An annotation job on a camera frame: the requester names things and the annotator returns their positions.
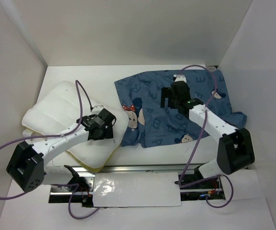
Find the blue cartoon print pillowcase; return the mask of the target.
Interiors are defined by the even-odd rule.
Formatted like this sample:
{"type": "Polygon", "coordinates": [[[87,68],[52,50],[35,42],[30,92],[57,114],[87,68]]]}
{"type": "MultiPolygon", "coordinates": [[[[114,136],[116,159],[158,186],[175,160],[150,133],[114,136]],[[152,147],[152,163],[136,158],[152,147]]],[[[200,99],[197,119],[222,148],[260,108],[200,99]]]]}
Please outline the blue cartoon print pillowcase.
{"type": "MultiPolygon", "coordinates": [[[[123,110],[129,117],[121,145],[155,147],[186,143],[197,140],[201,127],[185,118],[176,109],[162,108],[161,89],[170,87],[176,70],[147,71],[115,82],[116,91],[123,110]]],[[[247,116],[243,112],[233,112],[228,90],[222,73],[214,71],[217,80],[214,85],[212,75],[204,69],[185,70],[192,98],[204,103],[213,95],[208,108],[221,119],[237,128],[243,128],[247,116]]]]}

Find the white pillow with yellow edge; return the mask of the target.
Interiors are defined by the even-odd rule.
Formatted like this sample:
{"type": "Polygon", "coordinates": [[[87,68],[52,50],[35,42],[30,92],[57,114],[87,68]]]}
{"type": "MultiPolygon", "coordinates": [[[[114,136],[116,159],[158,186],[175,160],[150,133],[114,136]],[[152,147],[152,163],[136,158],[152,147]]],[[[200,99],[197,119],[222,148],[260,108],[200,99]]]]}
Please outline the white pillow with yellow edge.
{"type": "MultiPolygon", "coordinates": [[[[90,107],[96,105],[103,105],[115,115],[117,120],[113,126],[114,138],[81,143],[55,157],[48,164],[82,166],[92,172],[98,172],[121,144],[129,118],[125,111],[109,107],[91,96],[86,96],[83,92],[81,98],[84,115],[89,115],[90,107]]],[[[23,136],[55,135],[73,125],[79,116],[80,108],[75,84],[63,81],[26,112],[22,119],[22,126],[26,129],[23,136]]]]}

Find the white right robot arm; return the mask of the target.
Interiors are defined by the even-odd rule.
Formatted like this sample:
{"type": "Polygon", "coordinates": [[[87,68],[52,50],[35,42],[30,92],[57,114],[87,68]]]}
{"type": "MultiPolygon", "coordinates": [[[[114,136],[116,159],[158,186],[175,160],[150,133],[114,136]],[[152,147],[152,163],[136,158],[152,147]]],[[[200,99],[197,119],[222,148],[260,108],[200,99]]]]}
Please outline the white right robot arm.
{"type": "Polygon", "coordinates": [[[177,109],[218,144],[216,157],[194,169],[192,184],[204,188],[210,180],[231,175],[255,162],[250,132],[230,125],[210,111],[200,99],[191,98],[186,82],[176,81],[169,88],[162,88],[160,107],[165,105],[177,109]]]}

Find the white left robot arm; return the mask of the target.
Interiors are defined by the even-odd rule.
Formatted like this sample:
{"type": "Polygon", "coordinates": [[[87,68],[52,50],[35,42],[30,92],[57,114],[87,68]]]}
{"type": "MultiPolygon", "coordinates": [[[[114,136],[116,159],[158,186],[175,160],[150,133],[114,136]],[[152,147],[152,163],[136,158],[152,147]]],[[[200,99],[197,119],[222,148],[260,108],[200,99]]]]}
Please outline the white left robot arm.
{"type": "Polygon", "coordinates": [[[6,168],[7,173],[25,192],[42,184],[63,186],[74,191],[85,179],[69,165],[52,167],[48,163],[70,148],[86,143],[112,139],[116,117],[103,108],[98,114],[85,115],[56,137],[42,137],[41,141],[19,143],[6,168]]]}

